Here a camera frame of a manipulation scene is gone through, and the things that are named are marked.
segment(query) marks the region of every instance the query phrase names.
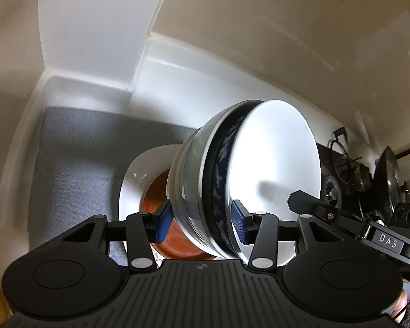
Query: ribbed black surface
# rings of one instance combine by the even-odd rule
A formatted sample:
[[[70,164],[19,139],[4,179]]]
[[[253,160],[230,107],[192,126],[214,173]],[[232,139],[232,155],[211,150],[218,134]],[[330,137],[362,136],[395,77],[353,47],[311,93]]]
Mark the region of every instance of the ribbed black surface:
[[[396,327],[383,317],[344,324],[317,318],[294,305],[273,276],[255,274],[238,260],[167,260],[156,272],[135,275],[104,308],[69,321],[14,315],[5,328],[102,327]]]

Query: white plate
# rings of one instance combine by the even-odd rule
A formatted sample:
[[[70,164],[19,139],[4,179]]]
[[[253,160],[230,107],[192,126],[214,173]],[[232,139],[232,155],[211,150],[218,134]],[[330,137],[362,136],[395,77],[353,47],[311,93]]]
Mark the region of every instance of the white plate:
[[[231,243],[246,263],[253,245],[241,244],[231,222],[230,205],[240,200],[251,212],[266,211],[296,221],[289,195],[302,190],[319,198],[320,162],[316,142],[304,117],[292,105],[271,100],[259,104],[243,121],[234,140],[226,175],[226,218]],[[295,256],[294,242],[281,242],[278,264]]]
[[[145,151],[132,161],[121,184],[118,202],[120,221],[140,210],[147,189],[158,176],[170,169],[180,147],[181,144],[162,145]]]

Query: person's hand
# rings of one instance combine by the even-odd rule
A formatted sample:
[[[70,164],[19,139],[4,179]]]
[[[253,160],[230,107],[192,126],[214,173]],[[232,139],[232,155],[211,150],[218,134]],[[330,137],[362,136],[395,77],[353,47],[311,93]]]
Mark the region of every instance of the person's hand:
[[[398,302],[395,305],[394,310],[392,311],[390,316],[395,317],[399,313],[399,311],[401,311],[404,308],[406,304],[407,304],[407,293],[403,289],[399,296]],[[405,310],[403,313],[401,313],[401,315],[397,319],[395,319],[395,322],[400,323],[404,315],[405,315]]]

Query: orange plate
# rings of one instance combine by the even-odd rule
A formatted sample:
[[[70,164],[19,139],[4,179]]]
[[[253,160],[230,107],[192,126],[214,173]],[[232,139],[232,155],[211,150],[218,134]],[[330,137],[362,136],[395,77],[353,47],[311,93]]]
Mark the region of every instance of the orange plate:
[[[158,176],[147,190],[142,211],[155,212],[166,199],[166,184],[169,171]],[[167,259],[212,260],[214,256],[205,253],[191,243],[174,220],[162,244],[152,246]]]

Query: stove burner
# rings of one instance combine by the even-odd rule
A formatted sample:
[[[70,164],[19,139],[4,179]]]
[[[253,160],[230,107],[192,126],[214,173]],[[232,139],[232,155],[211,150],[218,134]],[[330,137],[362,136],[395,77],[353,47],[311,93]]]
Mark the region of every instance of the stove burner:
[[[343,156],[341,156],[339,159],[333,159],[333,145],[337,144],[340,148],[341,151],[344,153]],[[331,142],[330,144],[330,163],[333,166],[333,170],[337,178],[343,182],[345,185],[348,185],[349,182],[351,181],[351,176],[352,176],[352,169],[351,169],[351,162],[348,157],[348,153],[346,152],[346,149],[344,146],[339,142],[338,139],[335,139]],[[339,167],[345,166],[346,165],[346,170],[345,171],[339,171]]]
[[[339,182],[334,176],[330,174],[322,176],[320,199],[331,206],[341,208],[342,192]]]

